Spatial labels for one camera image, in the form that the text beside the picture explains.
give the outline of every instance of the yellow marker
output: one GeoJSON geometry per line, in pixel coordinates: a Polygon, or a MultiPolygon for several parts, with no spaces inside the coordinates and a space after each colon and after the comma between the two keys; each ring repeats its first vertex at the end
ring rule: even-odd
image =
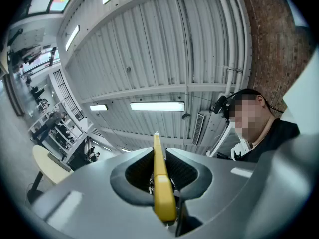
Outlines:
{"type": "Polygon", "coordinates": [[[163,222],[176,220],[175,197],[157,132],[154,134],[154,211],[163,222]]]}

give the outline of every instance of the round table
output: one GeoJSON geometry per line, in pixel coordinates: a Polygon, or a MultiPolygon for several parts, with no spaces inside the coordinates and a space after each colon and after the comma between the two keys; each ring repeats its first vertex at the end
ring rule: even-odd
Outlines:
{"type": "Polygon", "coordinates": [[[38,173],[32,188],[28,191],[27,197],[29,202],[32,204],[41,194],[42,191],[37,190],[39,183],[44,175],[49,181],[51,181],[54,185],[58,184],[74,171],[70,172],[64,170],[61,166],[56,164],[48,157],[49,151],[39,145],[33,147],[32,154],[33,158],[40,170],[38,173]]]}

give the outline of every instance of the headset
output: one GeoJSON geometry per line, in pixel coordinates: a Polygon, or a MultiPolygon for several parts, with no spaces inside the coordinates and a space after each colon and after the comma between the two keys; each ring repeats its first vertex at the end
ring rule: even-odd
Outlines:
{"type": "MultiPolygon", "coordinates": [[[[242,90],[240,90],[240,91],[238,91],[238,92],[236,92],[236,93],[233,93],[233,94],[230,95],[229,97],[226,97],[226,96],[222,95],[222,96],[217,100],[217,102],[215,103],[214,108],[213,108],[213,112],[214,112],[215,114],[217,114],[217,113],[220,113],[220,112],[222,111],[222,112],[224,113],[224,117],[225,117],[227,120],[229,120],[229,105],[227,105],[227,103],[228,103],[228,100],[229,100],[231,97],[233,97],[233,96],[235,96],[235,95],[237,95],[237,94],[261,95],[261,96],[264,98],[264,96],[263,96],[260,92],[258,92],[257,90],[253,90],[253,89],[242,89],[242,90]]],[[[266,105],[267,105],[268,108],[271,108],[271,109],[274,109],[274,110],[276,110],[276,111],[278,111],[278,112],[280,112],[280,113],[283,113],[283,111],[278,110],[278,109],[274,108],[273,106],[271,106],[271,105],[267,102],[267,100],[266,100],[265,98],[264,98],[264,100],[265,100],[265,103],[266,103],[266,105]]]]}

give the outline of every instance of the table leg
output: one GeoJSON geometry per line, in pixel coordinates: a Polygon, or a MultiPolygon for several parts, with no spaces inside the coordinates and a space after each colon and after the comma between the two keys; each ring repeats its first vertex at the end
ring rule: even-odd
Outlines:
{"type": "Polygon", "coordinates": [[[34,183],[33,183],[32,188],[27,193],[27,197],[28,197],[30,204],[32,204],[39,196],[41,196],[43,194],[42,191],[37,190],[37,187],[39,186],[40,181],[42,179],[42,176],[43,176],[43,174],[41,172],[39,172],[34,183]]]}

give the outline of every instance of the gray floor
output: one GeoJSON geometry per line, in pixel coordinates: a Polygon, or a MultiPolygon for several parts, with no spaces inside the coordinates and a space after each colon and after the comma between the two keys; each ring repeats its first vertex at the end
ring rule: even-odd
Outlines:
{"type": "MultiPolygon", "coordinates": [[[[39,169],[32,157],[34,143],[30,141],[28,129],[40,113],[35,109],[36,102],[20,77],[16,78],[16,85],[26,111],[20,117],[15,114],[3,82],[0,81],[0,176],[12,197],[29,206],[26,193],[32,187],[31,183],[39,169]]],[[[45,192],[52,186],[43,178],[38,189],[45,192]]]]}

